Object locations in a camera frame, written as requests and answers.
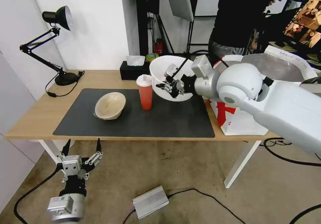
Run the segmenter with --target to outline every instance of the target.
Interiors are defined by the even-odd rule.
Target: wooden table
[[[72,86],[57,86],[54,84],[49,91],[57,95],[69,92]],[[44,94],[29,111],[9,130],[5,135],[7,139],[37,139],[43,145],[48,154],[56,163],[61,162],[60,151],[57,148],[58,140],[65,143],[69,138],[72,140],[179,140],[179,141],[248,141],[246,148],[236,161],[230,174],[224,181],[229,188],[237,175],[245,166],[262,140],[278,137],[272,132],[264,136],[258,135],[235,135],[226,136],[217,123],[215,114],[206,103],[206,108],[215,133],[214,138],[173,138],[173,137],[121,137],[121,136],[58,136],[53,135],[79,93],[84,88],[95,89],[137,89],[135,81],[122,81],[119,71],[87,70],[80,79],[77,87],[67,96],[52,98]]]

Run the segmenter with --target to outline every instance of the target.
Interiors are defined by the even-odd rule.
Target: mat
[[[94,109],[101,96],[120,92],[126,105],[116,120],[101,120]],[[162,99],[153,93],[151,110],[143,110],[138,90],[83,89],[54,135],[130,137],[215,137],[202,97],[183,102]]]

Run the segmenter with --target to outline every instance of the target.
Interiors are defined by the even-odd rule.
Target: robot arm
[[[271,80],[251,64],[232,65],[221,74],[213,70],[207,57],[202,55],[195,59],[192,70],[195,76],[183,76],[174,84],[167,78],[164,85],[172,90],[168,91],[172,97],[194,93],[234,105],[253,115],[257,123],[272,132],[307,150],[321,152],[320,97],[294,84]],[[186,91],[184,86],[192,85],[192,81],[194,88]]]
[[[68,155],[70,140],[62,150],[62,167],[65,172],[62,183],[65,188],[58,197],[52,197],[47,211],[52,214],[54,223],[78,223],[85,213],[84,200],[87,195],[85,181],[89,172],[103,157],[100,139],[97,141],[96,152],[90,158],[81,158],[80,155]]]

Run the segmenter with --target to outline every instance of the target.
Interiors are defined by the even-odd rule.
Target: screen
[[[313,48],[321,39],[321,0],[308,0],[301,8],[284,34],[293,41]]]

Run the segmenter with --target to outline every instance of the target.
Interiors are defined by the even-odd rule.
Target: plastic cup
[[[153,87],[152,87],[152,76],[141,75],[137,78],[136,83],[138,85],[140,102],[143,110],[151,109]]]

